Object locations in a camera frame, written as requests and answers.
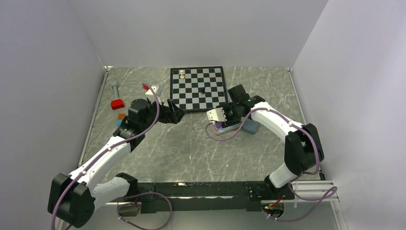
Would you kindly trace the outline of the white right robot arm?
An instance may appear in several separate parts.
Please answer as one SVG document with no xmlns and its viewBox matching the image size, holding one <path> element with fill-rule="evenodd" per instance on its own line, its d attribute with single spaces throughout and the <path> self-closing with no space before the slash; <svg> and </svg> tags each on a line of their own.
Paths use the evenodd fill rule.
<svg viewBox="0 0 406 230">
<path fill-rule="evenodd" d="M 264 193 L 270 199 L 282 194 L 283 186 L 303 174 L 316 174 L 324 159 L 318 130 L 313 124 L 296 122 L 260 96 L 249 96 L 242 85 L 228 90 L 231 102 L 222 106 L 226 124 L 251 119 L 277 135 L 284 143 L 281 166 L 265 178 Z"/>
</svg>

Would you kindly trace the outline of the pink glasses case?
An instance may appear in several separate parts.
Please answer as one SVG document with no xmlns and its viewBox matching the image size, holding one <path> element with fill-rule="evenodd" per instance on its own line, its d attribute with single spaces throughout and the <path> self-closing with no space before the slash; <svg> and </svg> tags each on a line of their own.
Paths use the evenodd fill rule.
<svg viewBox="0 0 406 230">
<path fill-rule="evenodd" d="M 223 133 L 230 132 L 230 131 L 238 129 L 240 127 L 240 125 L 241 124 L 238 123 L 238 124 L 234 124 L 234 125 L 231 125 L 231 126 L 225 126 L 225 124 L 223 122 L 217 122 L 217 123 L 213 124 L 213 129 L 214 129 L 214 132 L 217 135 L 221 135 Z"/>
</svg>

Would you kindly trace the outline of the grey glasses case green lining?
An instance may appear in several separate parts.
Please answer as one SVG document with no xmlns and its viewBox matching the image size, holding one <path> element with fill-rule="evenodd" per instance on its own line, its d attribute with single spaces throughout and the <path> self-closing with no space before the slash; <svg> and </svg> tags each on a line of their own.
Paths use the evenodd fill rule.
<svg viewBox="0 0 406 230">
<path fill-rule="evenodd" d="M 245 121 L 245 123 L 242 126 L 242 131 L 251 135 L 255 135 L 257 130 L 259 128 L 259 123 L 251 120 L 251 119 L 247 119 Z"/>
</svg>

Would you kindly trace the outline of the pink transparent sunglasses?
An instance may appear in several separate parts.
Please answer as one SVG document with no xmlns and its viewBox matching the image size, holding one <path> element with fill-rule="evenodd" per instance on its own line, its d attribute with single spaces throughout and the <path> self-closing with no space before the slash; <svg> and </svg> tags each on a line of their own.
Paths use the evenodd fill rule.
<svg viewBox="0 0 406 230">
<path fill-rule="evenodd" d="M 223 134 L 228 131 L 227 128 L 222 127 L 222 123 L 215 123 L 215 124 L 213 124 L 213 127 L 214 127 L 214 132 L 217 135 Z"/>
</svg>

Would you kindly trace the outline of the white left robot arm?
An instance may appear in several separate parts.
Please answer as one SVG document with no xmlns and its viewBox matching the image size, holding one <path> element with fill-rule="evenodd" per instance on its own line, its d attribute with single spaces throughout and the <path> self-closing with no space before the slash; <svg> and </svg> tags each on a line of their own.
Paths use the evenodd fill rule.
<svg viewBox="0 0 406 230">
<path fill-rule="evenodd" d="M 60 173 L 53 178 L 47 211 L 53 219 L 59 218 L 80 228 L 106 203 L 120 197 L 125 201 L 134 200 L 139 192 L 136 178 L 122 172 L 106 183 L 100 181 L 143 141 L 154 124 L 177 124 L 184 115 L 185 111 L 171 99 L 166 104 L 148 99 L 133 100 L 128 115 L 99 152 L 70 174 Z"/>
</svg>

